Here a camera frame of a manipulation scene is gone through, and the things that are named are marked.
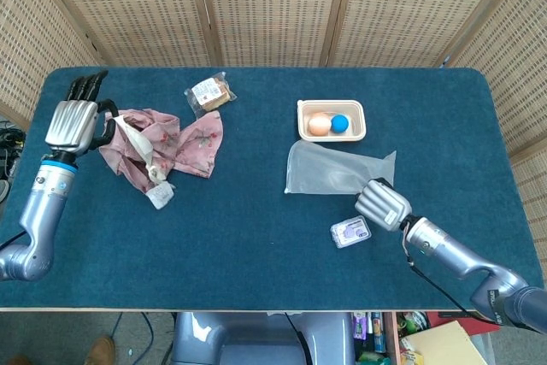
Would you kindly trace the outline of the packaged biscuits in clear wrapper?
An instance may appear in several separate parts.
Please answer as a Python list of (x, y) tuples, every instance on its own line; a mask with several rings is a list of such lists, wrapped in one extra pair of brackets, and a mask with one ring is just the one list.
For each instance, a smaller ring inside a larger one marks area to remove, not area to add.
[(184, 91), (184, 96), (197, 119), (237, 99), (224, 71), (200, 81)]

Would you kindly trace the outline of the woven bamboo folding screen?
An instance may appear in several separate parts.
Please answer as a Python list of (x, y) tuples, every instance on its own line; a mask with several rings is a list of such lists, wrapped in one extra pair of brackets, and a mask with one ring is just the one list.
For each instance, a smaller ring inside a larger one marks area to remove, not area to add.
[(478, 69), (547, 267), (547, 0), (0, 0), (0, 116), (98, 63)]

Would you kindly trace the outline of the small clear plastic box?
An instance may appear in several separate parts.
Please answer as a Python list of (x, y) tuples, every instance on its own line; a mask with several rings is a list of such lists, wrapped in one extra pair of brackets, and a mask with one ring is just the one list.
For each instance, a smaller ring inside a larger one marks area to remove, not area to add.
[(338, 249), (343, 249), (372, 237), (363, 216), (353, 217), (331, 226), (332, 240)]

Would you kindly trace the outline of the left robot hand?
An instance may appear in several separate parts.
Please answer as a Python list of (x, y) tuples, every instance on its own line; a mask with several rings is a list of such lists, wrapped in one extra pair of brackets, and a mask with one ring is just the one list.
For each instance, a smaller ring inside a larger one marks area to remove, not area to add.
[[(97, 100), (108, 73), (108, 70), (102, 70), (78, 77), (71, 83), (67, 95), (57, 104), (46, 133), (45, 143), (51, 150), (46, 158), (72, 163), (89, 150), (96, 150), (112, 141), (119, 111), (111, 99)], [(103, 133), (96, 136), (97, 118), (105, 112), (109, 112), (110, 117)]]

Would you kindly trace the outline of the transparent plastic zip bag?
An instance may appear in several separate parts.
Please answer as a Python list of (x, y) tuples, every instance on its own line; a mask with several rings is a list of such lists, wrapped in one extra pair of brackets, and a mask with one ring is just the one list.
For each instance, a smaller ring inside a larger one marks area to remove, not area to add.
[(287, 157), (285, 193), (355, 195), (373, 179), (394, 182), (396, 151), (384, 158), (351, 154), (299, 140)]

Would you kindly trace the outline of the grey robot torso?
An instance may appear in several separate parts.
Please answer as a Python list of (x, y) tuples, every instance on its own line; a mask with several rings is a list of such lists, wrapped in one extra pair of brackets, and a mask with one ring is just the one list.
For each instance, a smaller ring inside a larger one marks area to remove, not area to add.
[(355, 365), (349, 312), (177, 314), (171, 365)]

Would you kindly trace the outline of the red flat box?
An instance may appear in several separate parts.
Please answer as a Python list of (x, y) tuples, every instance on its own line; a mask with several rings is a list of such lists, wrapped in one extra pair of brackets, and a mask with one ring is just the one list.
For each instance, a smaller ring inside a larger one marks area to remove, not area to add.
[(457, 321), (469, 336), (496, 332), (500, 329), (498, 325), (478, 321), (468, 315), (464, 315), (462, 312), (427, 311), (426, 316), (431, 327), (438, 327), (452, 321)]

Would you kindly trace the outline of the brown shoe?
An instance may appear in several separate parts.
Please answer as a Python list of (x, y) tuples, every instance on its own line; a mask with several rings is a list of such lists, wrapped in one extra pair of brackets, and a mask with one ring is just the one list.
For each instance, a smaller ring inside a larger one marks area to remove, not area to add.
[(110, 336), (102, 336), (94, 341), (84, 365), (115, 365), (115, 343)]

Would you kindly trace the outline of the yellow cardboard folder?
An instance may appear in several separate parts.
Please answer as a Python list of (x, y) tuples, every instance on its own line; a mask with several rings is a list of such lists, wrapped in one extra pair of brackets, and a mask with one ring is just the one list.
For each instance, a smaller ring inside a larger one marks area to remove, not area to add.
[(404, 351), (423, 358), (423, 365), (487, 365), (463, 327), (452, 321), (400, 339)]

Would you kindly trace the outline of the pink floral clothes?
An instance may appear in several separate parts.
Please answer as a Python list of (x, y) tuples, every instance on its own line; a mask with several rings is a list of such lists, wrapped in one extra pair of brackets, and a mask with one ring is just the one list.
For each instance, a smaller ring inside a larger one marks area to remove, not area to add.
[(182, 128), (177, 116), (153, 109), (122, 110), (115, 135), (99, 152), (109, 168), (141, 191), (155, 209), (174, 197), (172, 171), (209, 178), (223, 138), (221, 115), (207, 113)]

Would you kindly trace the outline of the beige rectangular food tray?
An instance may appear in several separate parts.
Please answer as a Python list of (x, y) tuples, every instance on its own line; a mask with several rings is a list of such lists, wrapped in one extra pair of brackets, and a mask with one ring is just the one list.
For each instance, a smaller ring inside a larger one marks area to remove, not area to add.
[[(324, 113), (331, 117), (345, 115), (350, 122), (348, 130), (336, 134), (330, 130), (326, 136), (313, 136), (308, 132), (309, 117)], [(310, 142), (356, 142), (367, 132), (364, 109), (356, 100), (299, 100), (297, 102), (297, 128), (302, 139)]]

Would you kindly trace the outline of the wooden shelf post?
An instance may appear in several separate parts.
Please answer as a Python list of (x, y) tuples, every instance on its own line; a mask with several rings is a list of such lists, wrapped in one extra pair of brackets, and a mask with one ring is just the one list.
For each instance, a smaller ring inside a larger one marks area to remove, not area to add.
[(383, 317), (387, 355), (391, 359), (391, 365), (401, 365), (401, 351), (397, 330), (397, 313), (395, 311), (385, 311), (383, 313)]

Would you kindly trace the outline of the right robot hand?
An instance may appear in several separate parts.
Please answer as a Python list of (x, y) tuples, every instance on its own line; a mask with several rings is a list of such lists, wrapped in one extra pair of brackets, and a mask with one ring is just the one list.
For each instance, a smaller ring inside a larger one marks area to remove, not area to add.
[(388, 232), (401, 230), (412, 214), (409, 201), (383, 179), (370, 180), (357, 197), (355, 209)]

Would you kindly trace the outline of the peach coloured egg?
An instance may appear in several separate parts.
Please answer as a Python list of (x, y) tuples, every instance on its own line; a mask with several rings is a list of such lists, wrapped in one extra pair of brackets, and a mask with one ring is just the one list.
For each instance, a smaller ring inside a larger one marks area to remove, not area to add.
[(324, 113), (316, 113), (309, 117), (308, 132), (317, 137), (326, 136), (332, 127), (331, 117)]

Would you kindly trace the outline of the blue carpet table cover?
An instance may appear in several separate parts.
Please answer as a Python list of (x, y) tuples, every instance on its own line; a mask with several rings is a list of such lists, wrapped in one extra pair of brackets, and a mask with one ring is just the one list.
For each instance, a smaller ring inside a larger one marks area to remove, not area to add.
[(354, 196), (285, 193), (297, 102), (364, 108), (349, 153), (396, 151), (394, 186), (414, 212), (533, 286), (543, 275), (485, 76), (472, 68), (228, 68), (237, 99), (207, 178), (173, 173), (155, 209), (97, 152), (79, 159), (39, 281), (0, 282), (0, 309), (446, 309), (468, 304), (479, 274), (457, 279), (398, 233), (338, 249), (330, 228)]

